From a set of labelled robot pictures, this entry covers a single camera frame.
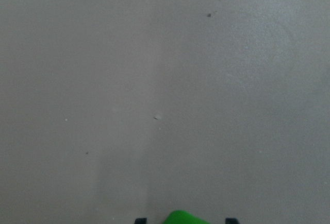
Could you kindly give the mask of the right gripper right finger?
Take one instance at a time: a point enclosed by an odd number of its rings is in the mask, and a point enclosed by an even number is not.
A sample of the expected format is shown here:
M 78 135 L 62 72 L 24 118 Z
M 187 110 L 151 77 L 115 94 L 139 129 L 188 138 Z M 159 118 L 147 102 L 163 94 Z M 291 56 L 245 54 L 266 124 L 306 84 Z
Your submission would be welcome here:
M 239 220 L 236 218 L 226 218 L 225 224 L 239 224 Z

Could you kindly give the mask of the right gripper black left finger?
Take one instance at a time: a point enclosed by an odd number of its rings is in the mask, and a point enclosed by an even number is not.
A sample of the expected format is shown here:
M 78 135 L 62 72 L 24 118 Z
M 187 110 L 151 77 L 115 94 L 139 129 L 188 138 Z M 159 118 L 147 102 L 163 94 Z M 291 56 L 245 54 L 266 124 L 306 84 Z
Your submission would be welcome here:
M 147 224 L 147 218 L 136 218 L 134 224 Z

